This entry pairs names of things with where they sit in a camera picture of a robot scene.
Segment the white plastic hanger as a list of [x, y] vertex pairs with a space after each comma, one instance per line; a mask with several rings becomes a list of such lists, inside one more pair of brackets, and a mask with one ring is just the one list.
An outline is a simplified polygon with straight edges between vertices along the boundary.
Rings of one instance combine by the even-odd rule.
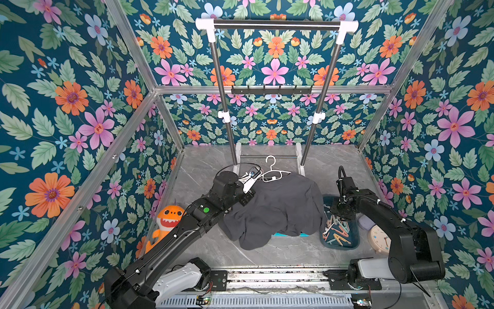
[[265, 159], [266, 163], [271, 163], [269, 170], [262, 172], [258, 177], [257, 180], [261, 180], [264, 183], [270, 183], [270, 182], [275, 182], [278, 180], [282, 180], [284, 176], [290, 175], [292, 172], [291, 171], [284, 171], [280, 169], [275, 169], [275, 165], [277, 163], [277, 159], [273, 155], [268, 155]]

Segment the dark grey t-shirt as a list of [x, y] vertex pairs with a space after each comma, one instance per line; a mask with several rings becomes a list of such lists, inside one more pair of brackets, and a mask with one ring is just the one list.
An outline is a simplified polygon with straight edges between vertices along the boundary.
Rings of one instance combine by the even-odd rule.
[[251, 201], [235, 204], [218, 223], [242, 249], [261, 248], [276, 232], [312, 235], [323, 230], [323, 195], [316, 182], [292, 173], [275, 182], [258, 180], [253, 188]]

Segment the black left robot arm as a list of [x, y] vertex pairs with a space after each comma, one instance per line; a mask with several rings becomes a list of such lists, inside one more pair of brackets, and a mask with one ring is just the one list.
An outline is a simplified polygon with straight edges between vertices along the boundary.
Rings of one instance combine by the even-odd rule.
[[176, 270], [169, 267], [234, 205], [245, 206], [254, 197], [252, 187], [261, 174], [257, 164], [243, 176], [218, 172], [209, 192], [186, 208], [162, 240], [125, 269], [115, 268], [105, 275], [105, 302], [111, 308], [156, 308], [184, 290], [211, 288], [210, 267], [198, 257]]

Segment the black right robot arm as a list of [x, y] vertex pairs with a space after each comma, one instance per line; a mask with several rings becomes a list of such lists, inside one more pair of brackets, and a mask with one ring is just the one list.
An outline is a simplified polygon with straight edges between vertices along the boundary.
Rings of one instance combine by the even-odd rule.
[[347, 271], [350, 285], [359, 286], [372, 279], [408, 284], [445, 277], [439, 237], [433, 228], [402, 218], [373, 191], [357, 188], [343, 166], [338, 168], [337, 187], [340, 195], [330, 208], [333, 215], [353, 221], [361, 213], [391, 239], [387, 257], [351, 260]]

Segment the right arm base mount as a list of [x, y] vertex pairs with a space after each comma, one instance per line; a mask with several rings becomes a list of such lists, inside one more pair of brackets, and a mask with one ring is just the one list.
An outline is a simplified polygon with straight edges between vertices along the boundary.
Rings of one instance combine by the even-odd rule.
[[360, 278], [357, 272], [343, 269], [323, 271], [331, 290], [382, 290], [379, 279]]

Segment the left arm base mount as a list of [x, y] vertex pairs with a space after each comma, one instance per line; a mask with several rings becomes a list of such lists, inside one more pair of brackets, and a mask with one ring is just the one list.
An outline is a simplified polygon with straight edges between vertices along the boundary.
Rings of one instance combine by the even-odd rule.
[[228, 272], [226, 270], [211, 270], [202, 275], [196, 286], [187, 288], [182, 292], [224, 292], [228, 283]]

